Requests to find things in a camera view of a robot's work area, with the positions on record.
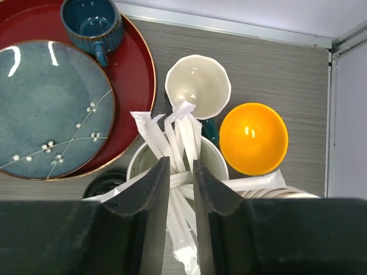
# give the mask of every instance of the yellow bowl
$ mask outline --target yellow bowl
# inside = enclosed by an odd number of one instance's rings
[[[238,172],[263,175],[277,168],[288,149],[283,119],[269,106],[245,103],[231,110],[222,122],[220,150]]]

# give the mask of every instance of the red tray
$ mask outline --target red tray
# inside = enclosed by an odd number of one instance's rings
[[[0,49],[26,40],[54,40],[73,45],[60,19],[63,0],[0,0]],[[101,151],[67,178],[90,174],[126,152],[138,136],[130,111],[151,111],[155,100],[155,69],[149,48],[123,17],[125,34],[120,47],[108,55],[105,72],[114,89],[115,122]]]

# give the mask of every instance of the blue mug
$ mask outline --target blue mug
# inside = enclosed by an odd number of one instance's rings
[[[121,43],[124,26],[110,0],[65,0],[61,20],[69,38],[82,51],[94,54],[98,63],[108,65],[107,53]]]

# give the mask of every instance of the black plastic lid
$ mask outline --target black plastic lid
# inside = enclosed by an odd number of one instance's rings
[[[105,194],[126,181],[124,173],[106,173],[95,178],[85,189],[83,199]]]

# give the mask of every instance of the gray wood grain surface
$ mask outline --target gray wood grain surface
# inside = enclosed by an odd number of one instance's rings
[[[158,87],[154,114],[164,113],[166,73],[181,57],[201,54],[215,58],[227,70],[232,97],[217,117],[246,102],[260,102],[278,111],[287,124],[290,143],[280,168],[287,184],[317,195],[325,185],[328,52],[300,46],[255,40],[185,27],[134,21],[153,54]],[[37,182],[0,174],[0,199],[80,199],[88,183],[106,171],[123,171],[139,139],[115,163],[79,179]],[[231,178],[242,175],[230,169]],[[162,274],[185,274],[172,256],[166,237]]]

